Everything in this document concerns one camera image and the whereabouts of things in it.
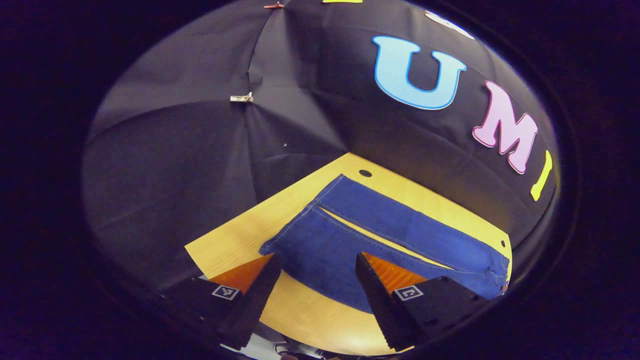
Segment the wooden board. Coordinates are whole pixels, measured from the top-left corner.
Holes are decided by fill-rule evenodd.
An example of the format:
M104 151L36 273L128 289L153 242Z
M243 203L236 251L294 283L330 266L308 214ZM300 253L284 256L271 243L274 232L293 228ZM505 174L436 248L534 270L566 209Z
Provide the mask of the wooden board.
M369 171L365 177L360 170ZM284 227L338 175L487 243L509 259L509 236L479 216L379 165L347 153L242 215L185 246L202 272L213 278L260 257L260 246ZM391 241L372 236L423 260ZM393 354L372 314L343 305L311 290L282 272L260 321L307 345L342 354Z

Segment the metal clip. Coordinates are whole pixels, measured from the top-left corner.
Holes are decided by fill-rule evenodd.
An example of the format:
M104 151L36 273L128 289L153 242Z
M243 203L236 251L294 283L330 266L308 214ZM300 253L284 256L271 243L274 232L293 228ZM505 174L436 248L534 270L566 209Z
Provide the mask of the metal clip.
M265 5L265 9L282 9L284 7L283 4L280 4L278 1L275 5Z
M251 92L245 96L231 95L230 100L231 102L253 102L253 95Z

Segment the letter m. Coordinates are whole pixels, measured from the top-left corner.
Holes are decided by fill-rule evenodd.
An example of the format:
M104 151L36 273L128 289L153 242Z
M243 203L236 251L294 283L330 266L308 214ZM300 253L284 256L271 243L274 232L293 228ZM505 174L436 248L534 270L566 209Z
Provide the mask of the letter m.
M507 157L509 164L519 174L524 174L527 168L527 160L533 147L533 140L538 133L538 126L533 118L525 113L516 122L509 95L498 85L491 81L486 82L486 87L491 93L489 109L482 126L473 130L474 138L487 147L495 147L497 143L495 134L500 127L500 146L498 151L504 155L516 143L516 149Z

